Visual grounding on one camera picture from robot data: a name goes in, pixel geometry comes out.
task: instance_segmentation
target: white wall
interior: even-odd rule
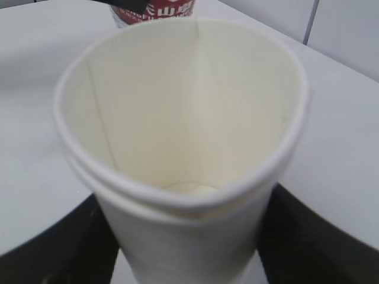
[[[321,0],[308,45],[379,81],[379,0]]]
[[[314,0],[220,1],[300,42],[303,42],[314,3]]]

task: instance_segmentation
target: cup rim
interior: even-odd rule
[[[119,36],[121,33],[127,33],[131,29],[139,28],[142,25],[155,25],[161,21],[202,21],[202,22],[218,22],[223,25],[234,25],[237,28],[244,28],[259,34],[273,45],[281,49],[292,61],[295,69],[297,70],[299,94],[294,107],[294,115],[288,124],[288,130],[284,133],[279,145],[268,156],[268,158],[256,167],[248,171],[239,180],[225,186],[217,192],[205,196],[187,196],[175,192],[160,191],[156,187],[145,184],[138,180],[134,180],[126,175],[116,172],[114,169],[102,164],[98,159],[88,153],[80,142],[76,139],[75,135],[71,132],[65,120],[63,113],[62,102],[64,98],[64,91],[66,82],[70,79],[72,72],[81,64],[87,64],[86,58],[96,48],[103,43]],[[53,100],[53,115],[56,123],[58,133],[63,140],[64,145],[69,150],[77,161],[80,162],[90,174],[94,175],[102,183],[109,186],[109,190],[117,190],[126,198],[135,199],[145,204],[152,204],[155,206],[162,206],[169,209],[187,210],[187,211],[202,211],[214,206],[222,206],[231,201],[235,201],[244,195],[248,194],[256,185],[264,182],[269,175],[274,172],[277,167],[283,162],[292,148],[296,144],[298,137],[301,133],[304,120],[306,118],[306,110],[309,104],[310,87],[307,80],[306,71],[300,62],[300,59],[291,51],[284,43],[277,40],[273,36],[265,34],[255,28],[247,27],[245,25],[228,21],[218,20],[204,17],[183,17],[183,18],[168,18],[162,20],[146,21],[127,27],[124,30],[119,30],[112,33],[102,40],[98,40],[91,44],[70,66],[65,70],[62,77],[56,86]]]

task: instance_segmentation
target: white countertop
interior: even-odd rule
[[[323,218],[379,249],[379,83],[218,0],[197,0],[195,15],[265,30],[299,56],[313,102],[280,182]],[[89,195],[63,158],[50,104],[69,62],[115,29],[109,7],[86,0],[0,9],[0,254],[49,228]]]

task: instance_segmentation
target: red and white cup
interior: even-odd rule
[[[151,0],[142,15],[113,6],[115,14],[126,24],[171,17],[186,17],[192,14],[195,0]]]

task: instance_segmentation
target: paper cup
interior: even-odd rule
[[[60,80],[54,114],[141,284],[226,284],[255,249],[308,92],[276,40],[176,18],[87,50]]]

